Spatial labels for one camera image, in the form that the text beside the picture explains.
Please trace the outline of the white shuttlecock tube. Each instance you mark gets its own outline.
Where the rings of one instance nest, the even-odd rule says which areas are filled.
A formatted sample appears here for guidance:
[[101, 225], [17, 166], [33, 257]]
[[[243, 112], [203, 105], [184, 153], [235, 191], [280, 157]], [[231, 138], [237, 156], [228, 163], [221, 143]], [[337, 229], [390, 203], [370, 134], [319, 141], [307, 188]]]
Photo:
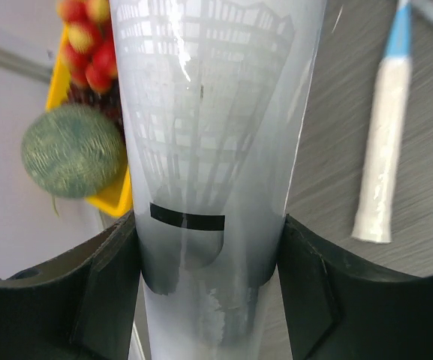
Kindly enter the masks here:
[[256, 359], [326, 4], [112, 1], [153, 359]]

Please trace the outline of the white shuttlecock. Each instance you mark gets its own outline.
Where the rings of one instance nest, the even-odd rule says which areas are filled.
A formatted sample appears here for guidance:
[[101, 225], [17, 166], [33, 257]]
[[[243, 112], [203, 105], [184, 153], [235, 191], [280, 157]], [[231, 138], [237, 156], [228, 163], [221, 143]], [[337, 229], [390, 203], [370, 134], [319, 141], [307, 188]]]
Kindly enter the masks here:
[[288, 1], [115, 1], [128, 130], [152, 203], [219, 213], [280, 79]]

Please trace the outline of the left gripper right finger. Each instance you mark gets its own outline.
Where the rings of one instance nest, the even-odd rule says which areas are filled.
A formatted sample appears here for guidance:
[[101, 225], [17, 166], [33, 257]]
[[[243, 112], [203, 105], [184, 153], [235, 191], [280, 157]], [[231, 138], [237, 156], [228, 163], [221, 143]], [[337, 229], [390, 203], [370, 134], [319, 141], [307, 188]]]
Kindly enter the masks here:
[[294, 359], [433, 359], [433, 275], [369, 262], [292, 217], [278, 274]]

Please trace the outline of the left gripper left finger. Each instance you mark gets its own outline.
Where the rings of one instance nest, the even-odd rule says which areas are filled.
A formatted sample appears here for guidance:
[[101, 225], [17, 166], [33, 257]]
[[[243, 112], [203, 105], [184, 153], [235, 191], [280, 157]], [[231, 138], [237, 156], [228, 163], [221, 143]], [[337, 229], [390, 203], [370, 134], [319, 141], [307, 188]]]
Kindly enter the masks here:
[[0, 359], [127, 359], [140, 280], [132, 212], [0, 279]]

